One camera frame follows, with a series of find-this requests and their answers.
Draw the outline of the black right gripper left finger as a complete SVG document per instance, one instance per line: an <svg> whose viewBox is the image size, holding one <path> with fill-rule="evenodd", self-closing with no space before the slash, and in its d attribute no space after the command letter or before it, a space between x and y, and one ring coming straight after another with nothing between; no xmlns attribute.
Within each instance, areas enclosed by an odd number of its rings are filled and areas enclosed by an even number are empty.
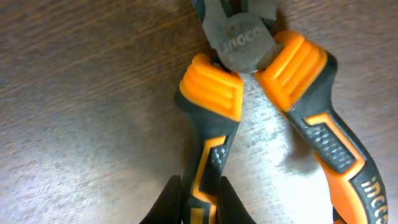
<svg viewBox="0 0 398 224"><path fill-rule="evenodd" d="M181 177L172 175L140 224L181 224Z"/></svg>

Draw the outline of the orange black pliers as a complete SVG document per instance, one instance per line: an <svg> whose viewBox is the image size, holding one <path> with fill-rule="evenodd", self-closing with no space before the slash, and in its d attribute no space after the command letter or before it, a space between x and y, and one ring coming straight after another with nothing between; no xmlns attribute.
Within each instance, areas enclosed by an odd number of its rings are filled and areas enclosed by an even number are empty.
<svg viewBox="0 0 398 224"><path fill-rule="evenodd" d="M193 1L214 55L194 56L175 94L195 143L182 176L183 223L218 223L220 179L249 110L284 118L313 149L333 223L387 223L376 163L335 111L333 54L304 35L273 30L276 1Z"/></svg>

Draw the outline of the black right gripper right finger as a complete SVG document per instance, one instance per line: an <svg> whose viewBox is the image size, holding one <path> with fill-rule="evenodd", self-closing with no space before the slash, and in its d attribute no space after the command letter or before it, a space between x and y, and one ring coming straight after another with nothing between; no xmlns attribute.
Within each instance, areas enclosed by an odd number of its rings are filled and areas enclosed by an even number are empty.
<svg viewBox="0 0 398 224"><path fill-rule="evenodd" d="M220 179L217 217L219 224L256 224L225 176Z"/></svg>

